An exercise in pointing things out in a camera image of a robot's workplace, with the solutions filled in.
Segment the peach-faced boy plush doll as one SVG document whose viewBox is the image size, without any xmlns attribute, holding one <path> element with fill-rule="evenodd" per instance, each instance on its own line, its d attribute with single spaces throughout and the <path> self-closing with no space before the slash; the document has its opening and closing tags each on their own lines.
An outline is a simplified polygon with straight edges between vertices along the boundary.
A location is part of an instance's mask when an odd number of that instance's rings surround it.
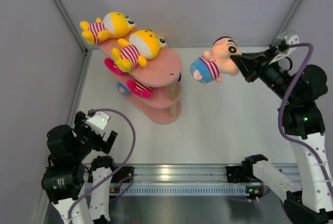
<svg viewBox="0 0 333 224">
<path fill-rule="evenodd" d="M 222 75 L 232 77 L 239 74 L 239 68 L 231 56 L 240 56 L 241 51 L 236 41 L 230 36 L 218 38 L 210 51 L 204 51 L 190 66 L 191 76 L 202 84 L 223 81 Z"/>
</svg>

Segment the pink plush striped shirt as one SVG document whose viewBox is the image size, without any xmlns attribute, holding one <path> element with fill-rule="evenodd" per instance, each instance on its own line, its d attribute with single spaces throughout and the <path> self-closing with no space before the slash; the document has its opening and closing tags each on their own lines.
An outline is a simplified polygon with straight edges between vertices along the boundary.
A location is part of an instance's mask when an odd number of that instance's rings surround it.
<svg viewBox="0 0 333 224">
<path fill-rule="evenodd" d="M 104 59 L 104 64 L 109 70 L 111 70 L 113 73 L 117 75 L 124 76 L 127 74 L 126 72 L 120 70 L 117 64 L 109 57 Z"/>
</svg>

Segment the white pink-eared plush toy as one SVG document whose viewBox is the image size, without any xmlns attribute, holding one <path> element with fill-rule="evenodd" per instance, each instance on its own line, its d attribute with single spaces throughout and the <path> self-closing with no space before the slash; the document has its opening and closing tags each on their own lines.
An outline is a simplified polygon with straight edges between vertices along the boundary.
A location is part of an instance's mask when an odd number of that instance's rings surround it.
<svg viewBox="0 0 333 224">
<path fill-rule="evenodd" d="M 152 95 L 152 87 L 144 85 L 137 79 L 130 79 L 126 82 L 128 89 L 141 98 L 150 98 Z"/>
</svg>

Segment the yellow plush striped shirt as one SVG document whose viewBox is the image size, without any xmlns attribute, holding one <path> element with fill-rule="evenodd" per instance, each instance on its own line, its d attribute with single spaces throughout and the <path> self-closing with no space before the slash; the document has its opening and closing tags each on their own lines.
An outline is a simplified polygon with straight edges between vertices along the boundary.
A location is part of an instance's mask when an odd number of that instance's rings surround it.
<svg viewBox="0 0 333 224">
<path fill-rule="evenodd" d="M 122 72 L 130 72 L 137 65 L 146 67 L 148 60 L 155 58 L 167 42 L 153 31 L 143 29 L 131 33 L 128 40 L 118 39 L 118 45 L 111 50 L 113 61 Z"/>
</svg>

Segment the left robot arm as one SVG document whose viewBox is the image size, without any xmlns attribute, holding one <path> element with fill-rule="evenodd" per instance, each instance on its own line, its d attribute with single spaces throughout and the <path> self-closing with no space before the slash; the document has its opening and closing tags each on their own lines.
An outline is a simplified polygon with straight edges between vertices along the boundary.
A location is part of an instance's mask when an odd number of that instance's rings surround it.
<svg viewBox="0 0 333 224">
<path fill-rule="evenodd" d="M 110 222 L 110 182 L 118 170 L 109 152 L 118 134 L 103 140 L 109 118 L 80 111 L 74 127 L 59 125 L 47 133 L 50 155 L 41 184 L 64 223 Z"/>
</svg>

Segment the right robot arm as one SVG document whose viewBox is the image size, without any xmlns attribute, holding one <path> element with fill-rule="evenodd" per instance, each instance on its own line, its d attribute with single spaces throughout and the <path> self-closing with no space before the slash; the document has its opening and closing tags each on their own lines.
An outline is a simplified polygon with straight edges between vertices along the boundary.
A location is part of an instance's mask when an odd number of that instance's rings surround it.
<svg viewBox="0 0 333 224">
<path fill-rule="evenodd" d="M 232 61 L 247 82 L 260 79 L 280 99 L 278 129 L 292 146 L 301 184 L 295 184 L 262 155 L 242 161 L 247 180 L 260 180 L 278 197 L 292 223 L 328 223 L 332 220 L 332 176 L 325 151 L 325 124 L 316 100 L 328 91 L 325 71 L 310 65 L 313 46 L 299 70 L 281 69 L 274 47 L 255 54 L 233 55 Z"/>
</svg>

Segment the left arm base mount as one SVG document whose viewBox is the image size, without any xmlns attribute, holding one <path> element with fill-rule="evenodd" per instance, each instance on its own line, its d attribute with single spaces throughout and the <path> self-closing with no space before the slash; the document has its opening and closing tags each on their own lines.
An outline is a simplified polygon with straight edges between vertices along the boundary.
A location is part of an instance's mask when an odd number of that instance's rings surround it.
<svg viewBox="0 0 333 224">
<path fill-rule="evenodd" d="M 119 183 L 120 181 L 122 181 L 123 183 L 129 183 L 131 181 L 129 177 L 132 177 L 133 174 L 134 174 L 133 166 L 124 166 L 112 177 L 111 182 Z"/>
</svg>

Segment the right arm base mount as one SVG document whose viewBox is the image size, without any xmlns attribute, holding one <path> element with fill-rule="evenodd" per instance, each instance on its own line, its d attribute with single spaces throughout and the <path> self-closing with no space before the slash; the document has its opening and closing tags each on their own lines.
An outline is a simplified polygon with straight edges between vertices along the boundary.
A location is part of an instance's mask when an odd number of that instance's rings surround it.
<svg viewBox="0 0 333 224">
<path fill-rule="evenodd" d="M 243 166 L 226 166 L 225 169 L 228 183 L 260 182 L 251 169 Z"/>
</svg>

